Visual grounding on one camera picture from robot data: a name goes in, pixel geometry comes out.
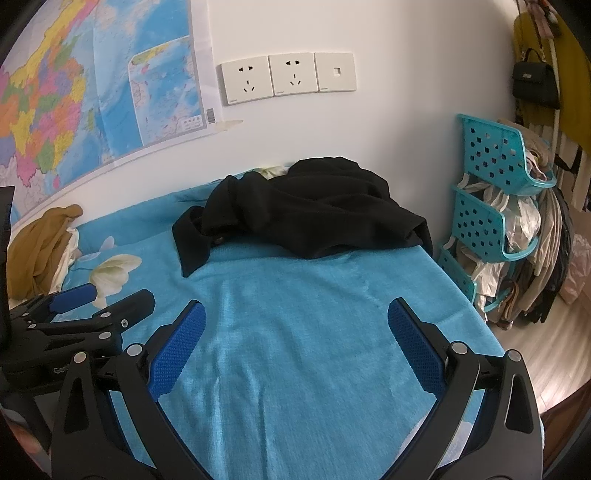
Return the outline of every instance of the blue blanket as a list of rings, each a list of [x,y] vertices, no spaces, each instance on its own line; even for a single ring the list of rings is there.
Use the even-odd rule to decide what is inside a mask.
[[[156,309],[124,334],[127,345],[145,342],[199,300],[205,332],[160,404],[214,479],[380,478],[434,402],[388,328],[390,302],[405,298],[419,318],[477,353],[503,350],[420,247],[302,260],[243,238],[213,249],[183,278],[171,226],[216,184],[82,225],[86,256],[64,289],[91,279],[99,298],[62,320],[147,288]],[[113,399],[132,450],[150,463],[121,396]],[[473,395],[466,421],[480,400]]]

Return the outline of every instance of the blue gripper pad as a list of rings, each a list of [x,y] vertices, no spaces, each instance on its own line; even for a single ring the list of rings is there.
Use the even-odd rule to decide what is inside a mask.
[[[58,293],[49,304],[49,310],[53,313],[65,313],[95,300],[96,287],[87,283]]]
[[[388,308],[388,325],[423,390],[441,398],[446,389],[444,364],[397,299]]]
[[[148,389],[154,401],[170,393],[197,342],[205,331],[205,307],[195,302],[180,318],[175,330],[152,360]]]

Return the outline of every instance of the wooden floor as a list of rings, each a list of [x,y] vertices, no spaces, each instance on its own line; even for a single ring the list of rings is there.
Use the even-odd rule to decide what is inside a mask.
[[[511,330],[491,329],[503,348],[523,354],[540,413],[591,379],[591,314],[581,300],[568,306],[557,297],[545,323],[517,320]]]

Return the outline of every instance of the black clothing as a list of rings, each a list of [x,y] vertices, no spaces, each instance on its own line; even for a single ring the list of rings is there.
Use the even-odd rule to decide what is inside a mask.
[[[393,201],[384,179],[342,157],[300,160],[271,180],[253,171],[222,180],[205,207],[173,225],[183,277],[207,261],[212,245],[240,233],[303,258],[416,245],[433,254],[426,220]]]
[[[548,279],[548,283],[536,299],[535,306],[524,315],[526,320],[533,323],[544,323],[546,318],[548,318],[548,314],[550,313],[550,309],[554,304],[554,300],[562,288],[562,285],[566,280],[566,275],[569,272],[570,257],[573,250],[574,227],[573,221],[570,218],[569,206],[558,187],[554,187],[554,192],[562,212],[560,247],[558,250],[556,264],[554,266],[554,270],[552,270],[550,278]]]

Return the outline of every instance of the black handbag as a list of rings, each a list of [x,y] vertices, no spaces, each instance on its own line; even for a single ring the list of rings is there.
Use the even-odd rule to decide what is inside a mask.
[[[535,52],[540,61],[528,61]],[[513,96],[519,100],[560,110],[560,97],[552,65],[544,62],[540,54],[528,48],[525,59],[513,67]]]

